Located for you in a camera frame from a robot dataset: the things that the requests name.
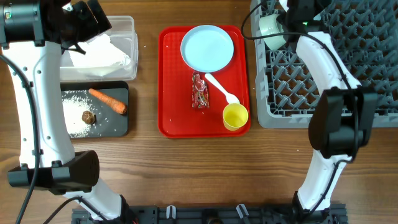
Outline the green bowl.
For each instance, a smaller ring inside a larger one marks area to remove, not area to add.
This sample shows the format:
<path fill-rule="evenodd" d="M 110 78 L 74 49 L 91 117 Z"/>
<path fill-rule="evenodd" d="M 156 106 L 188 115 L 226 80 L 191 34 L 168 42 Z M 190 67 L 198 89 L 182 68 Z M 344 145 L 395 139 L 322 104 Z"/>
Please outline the green bowl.
<path fill-rule="evenodd" d="M 260 18 L 259 28 L 262 36 L 280 34 L 284 32 L 282 24 L 277 21 L 277 18 L 277 14 L 272 14 Z M 266 37 L 264 38 L 264 42 L 270 50 L 278 50 L 286 43 L 286 40 L 282 35 L 278 35 L 274 37 Z"/>

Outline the white napkin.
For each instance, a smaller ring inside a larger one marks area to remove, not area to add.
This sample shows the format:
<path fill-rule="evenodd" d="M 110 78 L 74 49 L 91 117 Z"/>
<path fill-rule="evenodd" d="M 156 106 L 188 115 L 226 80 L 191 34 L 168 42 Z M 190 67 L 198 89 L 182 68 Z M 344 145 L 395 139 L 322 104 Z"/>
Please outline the white napkin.
<path fill-rule="evenodd" d="M 78 72 L 104 77 L 131 63 L 130 56 L 112 44 L 107 34 L 97 36 L 89 42 L 79 42 L 78 46 L 85 54 L 68 51 L 71 67 Z"/>

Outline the brown mushroom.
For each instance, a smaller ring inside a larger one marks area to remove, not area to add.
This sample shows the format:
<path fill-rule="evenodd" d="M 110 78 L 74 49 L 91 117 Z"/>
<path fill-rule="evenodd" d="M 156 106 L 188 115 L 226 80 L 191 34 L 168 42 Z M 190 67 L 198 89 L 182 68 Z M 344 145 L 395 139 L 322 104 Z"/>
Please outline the brown mushroom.
<path fill-rule="evenodd" d="M 96 121 L 96 116 L 94 113 L 90 111 L 84 111 L 81 116 L 81 119 L 86 124 L 94 124 Z"/>

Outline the orange carrot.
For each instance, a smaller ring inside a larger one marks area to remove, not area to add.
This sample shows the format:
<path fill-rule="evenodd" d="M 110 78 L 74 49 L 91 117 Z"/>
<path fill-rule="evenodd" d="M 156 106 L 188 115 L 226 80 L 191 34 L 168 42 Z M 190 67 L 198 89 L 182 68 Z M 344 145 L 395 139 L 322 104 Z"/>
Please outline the orange carrot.
<path fill-rule="evenodd" d="M 112 98 L 98 90 L 90 88 L 88 92 L 95 98 L 99 99 L 104 104 L 108 105 L 113 111 L 118 114 L 125 114 L 127 112 L 127 105 L 122 101 Z"/>

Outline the light blue plate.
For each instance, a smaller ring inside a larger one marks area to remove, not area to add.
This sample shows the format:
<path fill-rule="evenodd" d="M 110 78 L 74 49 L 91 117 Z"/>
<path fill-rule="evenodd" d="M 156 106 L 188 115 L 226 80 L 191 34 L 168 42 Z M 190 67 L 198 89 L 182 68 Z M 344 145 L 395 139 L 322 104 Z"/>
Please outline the light blue plate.
<path fill-rule="evenodd" d="M 234 55 L 234 44 L 222 28 L 202 25 L 190 29 L 184 35 L 180 53 L 190 68 L 213 73 L 229 64 Z"/>

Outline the yellow plastic cup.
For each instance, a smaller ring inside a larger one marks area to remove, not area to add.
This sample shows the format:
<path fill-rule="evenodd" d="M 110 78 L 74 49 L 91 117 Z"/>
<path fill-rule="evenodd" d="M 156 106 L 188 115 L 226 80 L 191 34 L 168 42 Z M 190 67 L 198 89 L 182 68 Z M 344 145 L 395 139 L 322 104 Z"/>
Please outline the yellow plastic cup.
<path fill-rule="evenodd" d="M 227 130 L 237 131 L 247 123 L 248 119 L 248 110 L 239 103 L 228 104 L 223 110 L 223 124 Z"/>

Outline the red snack wrapper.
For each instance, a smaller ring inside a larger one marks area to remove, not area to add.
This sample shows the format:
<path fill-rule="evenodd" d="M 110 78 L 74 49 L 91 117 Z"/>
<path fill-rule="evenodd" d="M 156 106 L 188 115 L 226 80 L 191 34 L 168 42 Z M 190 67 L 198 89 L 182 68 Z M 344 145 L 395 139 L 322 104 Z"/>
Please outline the red snack wrapper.
<path fill-rule="evenodd" d="M 192 75 L 192 108 L 204 109 L 209 108 L 209 93 L 207 84 L 201 79 L 198 72 Z"/>

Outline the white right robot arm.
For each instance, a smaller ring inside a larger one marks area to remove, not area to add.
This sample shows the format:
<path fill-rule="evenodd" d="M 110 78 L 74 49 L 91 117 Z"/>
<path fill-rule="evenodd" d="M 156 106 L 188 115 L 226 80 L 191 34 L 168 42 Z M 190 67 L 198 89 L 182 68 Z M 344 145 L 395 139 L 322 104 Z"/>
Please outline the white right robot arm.
<path fill-rule="evenodd" d="M 363 87 L 346 68 L 331 35 L 315 16 L 330 1 L 282 1 L 278 17 L 284 39 L 308 68 L 320 99 L 308 125 L 313 156 L 303 185 L 295 194 L 301 219 L 329 210 L 333 189 L 346 165 L 354 162 L 370 138 L 377 94 Z"/>

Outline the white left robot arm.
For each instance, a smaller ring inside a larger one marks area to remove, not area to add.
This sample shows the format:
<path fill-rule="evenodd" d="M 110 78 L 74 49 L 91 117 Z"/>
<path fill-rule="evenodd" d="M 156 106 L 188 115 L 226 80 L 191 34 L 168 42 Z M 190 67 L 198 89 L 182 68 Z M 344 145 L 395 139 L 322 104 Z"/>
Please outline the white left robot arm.
<path fill-rule="evenodd" d="M 1 60 L 10 70 L 21 130 L 19 165 L 8 182 L 76 201 L 104 223 L 137 223 L 126 199 L 100 178 L 95 151 L 77 152 L 67 133 L 60 86 L 66 50 L 109 30 L 98 1 L 2 1 Z"/>

